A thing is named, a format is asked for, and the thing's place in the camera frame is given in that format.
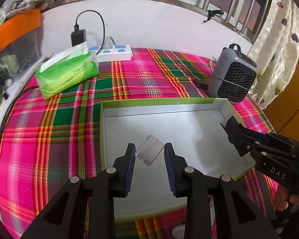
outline gray heater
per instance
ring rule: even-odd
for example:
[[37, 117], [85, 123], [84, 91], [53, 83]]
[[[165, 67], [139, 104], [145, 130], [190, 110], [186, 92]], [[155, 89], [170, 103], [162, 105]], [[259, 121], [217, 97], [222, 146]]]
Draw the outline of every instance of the gray heater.
[[239, 45], [231, 44], [219, 56], [208, 83], [208, 94], [212, 98], [226, 98], [231, 103], [239, 103], [247, 95], [256, 76], [255, 62], [241, 53]]

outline curtain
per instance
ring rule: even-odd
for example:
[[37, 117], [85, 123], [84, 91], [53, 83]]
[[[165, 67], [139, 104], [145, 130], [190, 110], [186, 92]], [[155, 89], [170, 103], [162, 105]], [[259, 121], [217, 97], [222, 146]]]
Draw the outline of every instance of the curtain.
[[248, 57], [257, 65], [249, 94], [265, 109], [286, 88], [299, 58], [299, 8], [293, 0], [272, 0]]

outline white power strip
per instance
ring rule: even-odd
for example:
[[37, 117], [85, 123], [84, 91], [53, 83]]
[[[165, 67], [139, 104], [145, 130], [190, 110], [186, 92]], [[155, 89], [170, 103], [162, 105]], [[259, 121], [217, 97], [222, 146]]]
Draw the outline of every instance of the white power strip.
[[[90, 47], [89, 51], [97, 52], [100, 49], [97, 47]], [[97, 55], [97, 62], [113, 62], [113, 61], [131, 61], [133, 53], [129, 45], [114, 45], [111, 49], [102, 49]]]

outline person's hand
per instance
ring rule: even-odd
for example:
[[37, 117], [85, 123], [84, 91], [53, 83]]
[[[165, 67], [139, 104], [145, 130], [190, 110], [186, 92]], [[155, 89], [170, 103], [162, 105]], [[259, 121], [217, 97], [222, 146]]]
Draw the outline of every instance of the person's hand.
[[278, 186], [276, 197], [274, 198], [273, 206], [278, 211], [283, 211], [288, 207], [288, 200], [290, 203], [299, 205], [299, 194], [292, 194], [283, 186]]

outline green tissue pack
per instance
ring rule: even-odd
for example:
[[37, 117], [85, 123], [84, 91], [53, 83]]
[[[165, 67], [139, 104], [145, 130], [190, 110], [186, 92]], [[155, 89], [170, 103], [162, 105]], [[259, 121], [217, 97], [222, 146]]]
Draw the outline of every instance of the green tissue pack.
[[90, 60], [90, 53], [55, 63], [42, 72], [39, 67], [35, 72], [45, 100], [98, 74], [98, 64]]

